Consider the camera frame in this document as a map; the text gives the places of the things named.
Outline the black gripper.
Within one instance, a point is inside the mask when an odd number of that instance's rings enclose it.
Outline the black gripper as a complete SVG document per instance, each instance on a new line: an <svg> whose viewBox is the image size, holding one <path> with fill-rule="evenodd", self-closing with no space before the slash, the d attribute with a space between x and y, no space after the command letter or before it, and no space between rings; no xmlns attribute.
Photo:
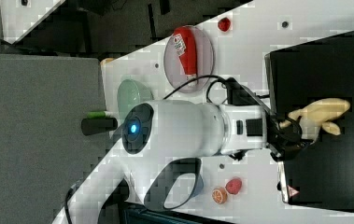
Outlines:
<svg viewBox="0 0 354 224"><path fill-rule="evenodd" d="M313 143L313 140L303 139L303 130L296 120L270 109L266 110L266 131L266 146L274 161L293 160Z"/></svg>

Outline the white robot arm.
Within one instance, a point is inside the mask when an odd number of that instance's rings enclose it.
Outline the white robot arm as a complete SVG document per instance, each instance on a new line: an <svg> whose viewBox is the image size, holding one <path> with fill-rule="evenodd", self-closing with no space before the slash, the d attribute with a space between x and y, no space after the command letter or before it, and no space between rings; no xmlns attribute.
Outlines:
<svg viewBox="0 0 354 224"><path fill-rule="evenodd" d="M67 192L51 224L97 224L123 180L149 210L173 210L197 194L203 158L269 148L286 159L317 136L312 121L278 121L265 105L148 101L128 113L107 154Z"/></svg>

